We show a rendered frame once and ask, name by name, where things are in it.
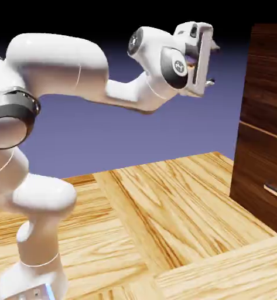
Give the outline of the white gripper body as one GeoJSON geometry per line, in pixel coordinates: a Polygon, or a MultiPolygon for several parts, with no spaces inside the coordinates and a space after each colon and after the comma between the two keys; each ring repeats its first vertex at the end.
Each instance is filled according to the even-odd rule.
{"type": "Polygon", "coordinates": [[[195,35],[194,53],[197,57],[194,67],[189,71],[187,90],[195,97],[202,97],[207,82],[213,27],[207,23],[195,23],[191,33],[195,35]]]}

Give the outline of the dark wood drawer front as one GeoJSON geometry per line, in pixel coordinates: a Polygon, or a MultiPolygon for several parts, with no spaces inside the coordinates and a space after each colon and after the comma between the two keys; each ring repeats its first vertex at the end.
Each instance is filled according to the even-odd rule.
{"type": "Polygon", "coordinates": [[[248,56],[240,120],[277,136],[277,57],[248,56]]]}
{"type": "Polygon", "coordinates": [[[230,198],[277,232],[277,197],[265,183],[277,187],[277,137],[241,122],[230,198]]]}

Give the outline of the dark wood cabinet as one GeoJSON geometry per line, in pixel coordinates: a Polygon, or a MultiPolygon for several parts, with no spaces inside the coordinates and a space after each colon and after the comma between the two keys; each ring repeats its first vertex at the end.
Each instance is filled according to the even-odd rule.
{"type": "Polygon", "coordinates": [[[230,198],[277,232],[277,23],[252,28],[230,198]]]}

